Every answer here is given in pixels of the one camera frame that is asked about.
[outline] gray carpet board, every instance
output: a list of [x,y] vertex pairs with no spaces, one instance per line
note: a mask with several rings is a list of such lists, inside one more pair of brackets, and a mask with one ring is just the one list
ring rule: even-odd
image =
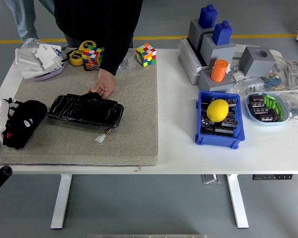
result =
[[[95,83],[98,71],[66,63],[64,71],[45,81],[23,79],[15,99],[38,100],[48,108],[62,94],[83,95]],[[45,117],[23,149],[3,146],[0,164],[152,166],[157,162],[156,64],[142,67],[134,58],[129,70],[115,77],[109,99],[125,108],[120,125],[102,143],[95,138],[106,128]]]

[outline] hand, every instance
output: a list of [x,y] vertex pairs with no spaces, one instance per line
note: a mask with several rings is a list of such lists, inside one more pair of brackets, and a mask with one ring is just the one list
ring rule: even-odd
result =
[[114,75],[110,72],[100,69],[98,81],[88,92],[98,93],[103,99],[107,99],[115,91]]

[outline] lemon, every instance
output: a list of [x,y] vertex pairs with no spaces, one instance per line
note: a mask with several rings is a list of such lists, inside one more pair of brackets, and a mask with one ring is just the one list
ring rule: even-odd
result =
[[216,99],[210,103],[207,109],[207,116],[213,122],[220,122],[228,114],[228,103],[223,99]]

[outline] black shirt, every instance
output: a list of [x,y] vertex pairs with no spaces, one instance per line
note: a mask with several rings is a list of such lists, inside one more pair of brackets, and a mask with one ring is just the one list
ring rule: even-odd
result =
[[143,0],[55,0],[55,19],[66,35],[105,47],[100,68],[116,75],[138,23]]

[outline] blue plastic bin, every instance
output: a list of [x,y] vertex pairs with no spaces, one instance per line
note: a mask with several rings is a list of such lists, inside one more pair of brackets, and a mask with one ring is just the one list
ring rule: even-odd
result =
[[[220,135],[207,135],[201,134],[201,102],[209,102],[211,98],[217,99],[235,99],[236,108],[235,108],[235,120],[237,121],[237,128],[234,129],[234,136],[220,136]],[[240,96],[233,93],[220,93],[220,92],[210,92],[210,91],[199,91],[199,100],[197,102],[198,109],[198,132],[195,136],[195,143],[198,145],[216,145],[229,147],[231,149],[237,149],[238,144],[241,141],[245,140],[244,128],[243,128],[243,119],[242,119],[242,109]]]

